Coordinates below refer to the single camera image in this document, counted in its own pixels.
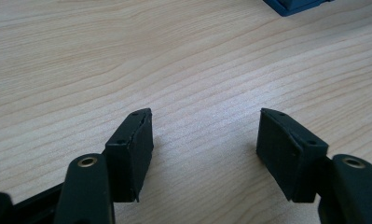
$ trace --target small hole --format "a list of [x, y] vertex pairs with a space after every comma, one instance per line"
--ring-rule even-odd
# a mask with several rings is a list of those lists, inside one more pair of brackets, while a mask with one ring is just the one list
[[309, 140], [309, 141], [307, 141], [307, 143], [308, 144], [311, 144], [311, 145], [316, 145], [317, 143], [315, 142], [315, 141], [313, 141], [313, 140]]
[[353, 167], [353, 168], [357, 168], [357, 169], [364, 169], [365, 168], [365, 165], [356, 160], [356, 159], [353, 159], [353, 158], [350, 158], [350, 157], [347, 157], [345, 159], [342, 160], [343, 162], [345, 162], [345, 164]]
[[98, 160], [94, 157], [87, 157], [84, 158], [83, 160], [79, 161], [77, 164], [80, 167], [89, 167], [93, 164], [95, 164]]

